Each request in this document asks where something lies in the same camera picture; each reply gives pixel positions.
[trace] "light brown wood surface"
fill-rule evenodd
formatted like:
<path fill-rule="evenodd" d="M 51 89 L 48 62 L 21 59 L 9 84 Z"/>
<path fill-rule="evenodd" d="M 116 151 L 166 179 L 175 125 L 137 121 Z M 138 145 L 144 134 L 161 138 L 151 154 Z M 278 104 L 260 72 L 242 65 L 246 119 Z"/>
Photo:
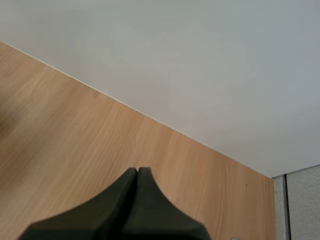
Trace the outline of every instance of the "light brown wood surface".
<path fill-rule="evenodd" d="M 213 240 L 274 240 L 273 180 L 0 43 L 0 239 L 151 167 Z"/>

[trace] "white board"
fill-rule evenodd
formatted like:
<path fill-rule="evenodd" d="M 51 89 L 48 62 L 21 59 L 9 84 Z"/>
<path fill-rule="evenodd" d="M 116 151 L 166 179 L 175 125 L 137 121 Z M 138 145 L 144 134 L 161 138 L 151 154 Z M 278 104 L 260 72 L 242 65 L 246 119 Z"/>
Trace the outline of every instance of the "white board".
<path fill-rule="evenodd" d="M 319 9 L 2 0 L 0 40 L 274 177 L 320 164 Z"/>

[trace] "black object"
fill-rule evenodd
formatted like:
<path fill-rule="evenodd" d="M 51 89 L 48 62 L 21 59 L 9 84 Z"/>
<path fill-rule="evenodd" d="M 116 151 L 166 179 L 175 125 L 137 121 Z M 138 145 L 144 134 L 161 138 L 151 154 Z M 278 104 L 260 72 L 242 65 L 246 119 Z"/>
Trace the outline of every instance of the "black object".
<path fill-rule="evenodd" d="M 31 224 L 20 240 L 210 240 L 178 210 L 151 169 L 129 168 L 106 190 L 60 215 Z"/>

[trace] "white wall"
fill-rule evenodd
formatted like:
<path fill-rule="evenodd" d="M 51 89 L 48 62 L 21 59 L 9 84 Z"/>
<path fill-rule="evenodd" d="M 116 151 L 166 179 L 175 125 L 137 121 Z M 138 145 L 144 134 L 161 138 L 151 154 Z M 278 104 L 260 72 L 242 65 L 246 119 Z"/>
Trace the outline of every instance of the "white wall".
<path fill-rule="evenodd" d="M 319 9 L 1 0 L 0 40 L 273 177 L 320 163 Z"/>

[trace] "white panel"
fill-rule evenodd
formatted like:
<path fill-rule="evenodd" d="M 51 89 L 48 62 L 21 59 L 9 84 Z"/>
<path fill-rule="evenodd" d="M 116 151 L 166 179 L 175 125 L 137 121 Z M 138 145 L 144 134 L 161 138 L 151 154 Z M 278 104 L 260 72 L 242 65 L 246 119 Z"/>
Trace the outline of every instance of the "white panel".
<path fill-rule="evenodd" d="M 273 177 L 320 163 L 319 8 L 1 0 L 0 40 Z"/>

